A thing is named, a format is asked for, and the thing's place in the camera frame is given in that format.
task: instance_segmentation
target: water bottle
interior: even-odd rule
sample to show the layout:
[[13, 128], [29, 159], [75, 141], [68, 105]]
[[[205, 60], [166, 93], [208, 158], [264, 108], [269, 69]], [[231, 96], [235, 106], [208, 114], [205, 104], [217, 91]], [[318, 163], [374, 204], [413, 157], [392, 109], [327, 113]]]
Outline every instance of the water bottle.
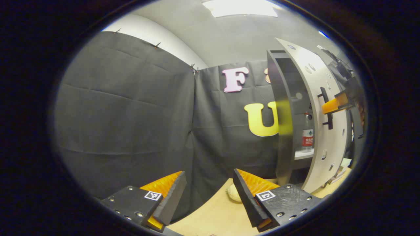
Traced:
[[305, 122], [302, 131], [302, 152], [310, 152], [313, 144], [314, 130], [311, 129], [312, 116], [305, 112]]

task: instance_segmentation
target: table surface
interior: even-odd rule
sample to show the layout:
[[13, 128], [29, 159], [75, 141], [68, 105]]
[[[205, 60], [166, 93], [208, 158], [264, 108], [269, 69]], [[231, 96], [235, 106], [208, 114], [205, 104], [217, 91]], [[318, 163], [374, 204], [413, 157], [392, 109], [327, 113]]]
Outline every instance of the table surface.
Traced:
[[[323, 198], [333, 193], [348, 176], [351, 169], [347, 168], [343, 176], [324, 189], [318, 188], [312, 195]], [[199, 209], [184, 219], [169, 225], [168, 228], [185, 236], [253, 236], [259, 232], [251, 227], [245, 207], [241, 202], [229, 198], [226, 189], [233, 184], [229, 178], [226, 183]]]

